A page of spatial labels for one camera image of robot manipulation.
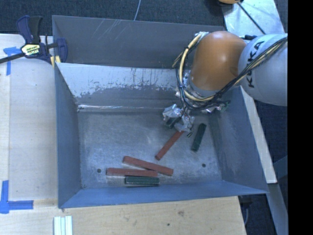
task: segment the red wooden block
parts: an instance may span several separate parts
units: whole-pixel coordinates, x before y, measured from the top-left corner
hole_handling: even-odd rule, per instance
[[[140,159],[136,159],[136,158],[132,158],[129,156],[125,156],[123,159],[123,163],[128,164],[128,165],[133,165],[133,166],[137,166],[140,168],[145,168],[148,170],[155,170],[161,174],[167,175],[167,176],[172,176],[174,170],[165,166],[161,166],[158,164],[154,164],[151,162],[147,162],[144,160],[140,160]]]
[[[155,158],[157,160],[160,160],[183,133],[184,133],[183,131],[176,131],[174,135],[172,135],[172,137],[162,147],[162,149],[160,149],[160,151],[156,154]]]
[[[157,177],[157,171],[127,168],[107,168],[108,176]]]

